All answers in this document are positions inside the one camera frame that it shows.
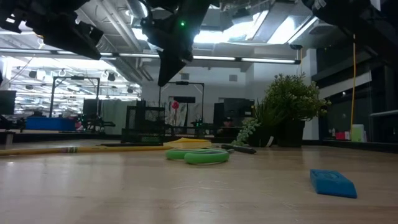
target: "plant pot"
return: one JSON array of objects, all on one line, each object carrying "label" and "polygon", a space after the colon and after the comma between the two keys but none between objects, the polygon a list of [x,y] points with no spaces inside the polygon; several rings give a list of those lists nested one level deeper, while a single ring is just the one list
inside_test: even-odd
[{"label": "plant pot", "polygon": [[256,127],[253,134],[248,137],[248,144],[252,147],[270,147],[274,142],[274,127]]},{"label": "plant pot", "polygon": [[305,121],[285,121],[280,124],[278,131],[278,146],[301,147]]}]

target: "wooden floor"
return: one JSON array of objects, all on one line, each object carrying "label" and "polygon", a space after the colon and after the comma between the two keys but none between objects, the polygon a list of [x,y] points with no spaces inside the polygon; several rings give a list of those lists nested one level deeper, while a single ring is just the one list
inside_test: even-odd
[{"label": "wooden floor", "polygon": [[[340,171],[358,199],[317,195],[309,169]],[[272,148],[211,166],[162,151],[0,158],[2,224],[385,224],[397,211],[398,155],[381,152]]]}]

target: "blue sponge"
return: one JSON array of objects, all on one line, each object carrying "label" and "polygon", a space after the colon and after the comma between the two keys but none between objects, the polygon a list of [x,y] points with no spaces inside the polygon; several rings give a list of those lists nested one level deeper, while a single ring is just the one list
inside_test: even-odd
[{"label": "blue sponge", "polygon": [[357,198],[352,181],[333,170],[310,170],[311,183],[316,193]]}]

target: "potted plant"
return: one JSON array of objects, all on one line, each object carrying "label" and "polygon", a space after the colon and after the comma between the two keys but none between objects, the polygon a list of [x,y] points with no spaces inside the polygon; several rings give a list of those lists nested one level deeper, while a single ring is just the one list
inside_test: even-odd
[{"label": "potted plant", "polygon": [[233,144],[242,146],[246,142],[253,147],[271,146],[276,127],[283,121],[284,115],[275,108],[271,108],[266,98],[261,103],[257,101],[253,113],[253,118],[243,121],[243,129]]},{"label": "potted plant", "polygon": [[319,99],[319,89],[315,82],[304,84],[305,74],[276,75],[266,91],[270,107],[284,114],[277,133],[278,145],[300,147],[306,121],[326,113],[322,107],[329,101]]}]

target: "red object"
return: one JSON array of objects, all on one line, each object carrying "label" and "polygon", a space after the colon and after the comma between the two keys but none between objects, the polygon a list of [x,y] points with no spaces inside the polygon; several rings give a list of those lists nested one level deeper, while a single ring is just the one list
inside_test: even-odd
[{"label": "red object", "polygon": [[172,104],[172,108],[177,110],[180,107],[180,104],[177,101],[174,101]]},{"label": "red object", "polygon": [[336,139],[337,140],[345,140],[346,139],[345,133],[344,132],[336,133]]}]

